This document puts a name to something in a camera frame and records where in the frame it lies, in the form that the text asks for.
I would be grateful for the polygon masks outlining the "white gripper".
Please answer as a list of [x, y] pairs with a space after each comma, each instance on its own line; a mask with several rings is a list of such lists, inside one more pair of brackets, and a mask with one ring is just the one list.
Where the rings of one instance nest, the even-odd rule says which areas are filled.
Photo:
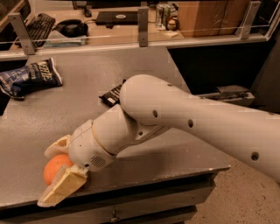
[[47, 158], [68, 153], [74, 165], [59, 168], [38, 199], [39, 207], [55, 207], [87, 182], [88, 170], [98, 172], [115, 160], [116, 157], [106, 152], [96, 140], [93, 124], [93, 120], [86, 121], [71, 136], [61, 137], [45, 150]]

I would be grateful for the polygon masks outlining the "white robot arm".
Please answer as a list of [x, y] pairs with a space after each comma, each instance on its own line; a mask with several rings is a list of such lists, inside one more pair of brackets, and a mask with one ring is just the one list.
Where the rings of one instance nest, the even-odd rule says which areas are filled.
[[139, 74], [121, 87], [119, 103], [45, 150], [47, 158], [68, 155], [38, 199], [54, 207], [81, 188], [89, 172], [111, 164], [131, 145], [169, 128], [183, 130], [231, 157], [280, 181], [280, 115], [200, 98], [158, 77]]

